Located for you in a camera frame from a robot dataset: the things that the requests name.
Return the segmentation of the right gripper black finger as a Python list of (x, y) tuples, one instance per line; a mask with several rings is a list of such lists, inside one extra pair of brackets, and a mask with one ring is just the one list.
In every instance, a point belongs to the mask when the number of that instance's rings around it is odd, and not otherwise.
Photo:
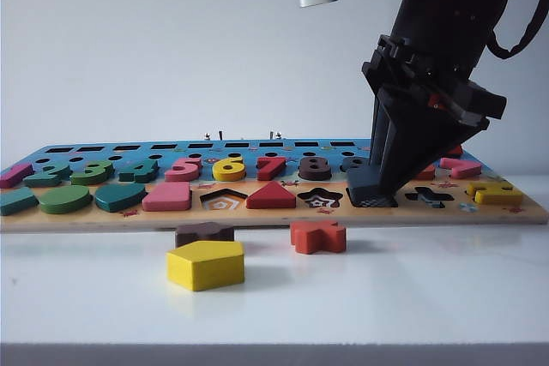
[(389, 117), (383, 105), (385, 87), (375, 93), (375, 104), (372, 119), (370, 164), (380, 167), (383, 163), (383, 152), (389, 129)]
[(473, 128), (457, 122), (447, 111), (418, 103), (392, 87), (378, 99), (389, 118), (378, 188), (395, 193), (431, 162), (473, 135)]

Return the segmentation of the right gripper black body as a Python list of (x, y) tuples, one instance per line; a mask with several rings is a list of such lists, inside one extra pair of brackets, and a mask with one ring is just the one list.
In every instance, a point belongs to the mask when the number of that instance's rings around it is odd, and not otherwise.
[(362, 70), (374, 96), (380, 87), (392, 87), (420, 104), (447, 111), (461, 124), (485, 129), (489, 93), (469, 80), (483, 49), (474, 39), (429, 38), (426, 44), (415, 44), (382, 36)]

